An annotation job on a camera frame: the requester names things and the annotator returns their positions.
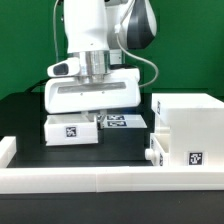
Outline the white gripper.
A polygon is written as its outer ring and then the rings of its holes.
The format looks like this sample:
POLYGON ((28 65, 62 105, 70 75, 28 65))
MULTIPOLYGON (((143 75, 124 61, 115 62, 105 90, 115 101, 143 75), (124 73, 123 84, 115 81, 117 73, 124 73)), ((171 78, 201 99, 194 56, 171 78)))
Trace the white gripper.
POLYGON ((94 110, 136 107, 141 101, 138 68, 112 69, 108 74, 82 76, 77 58, 53 64, 47 69, 50 80, 45 86, 45 109, 49 114, 84 112, 97 120, 94 110))

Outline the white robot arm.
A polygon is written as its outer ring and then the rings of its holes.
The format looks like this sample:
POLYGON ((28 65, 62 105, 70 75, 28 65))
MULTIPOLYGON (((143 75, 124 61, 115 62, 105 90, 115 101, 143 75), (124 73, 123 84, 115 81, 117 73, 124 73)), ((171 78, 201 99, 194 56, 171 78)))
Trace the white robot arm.
POLYGON ((149 0, 63 0, 67 59, 47 69, 49 114, 135 107, 140 71, 119 57, 144 49, 155 38, 149 0))

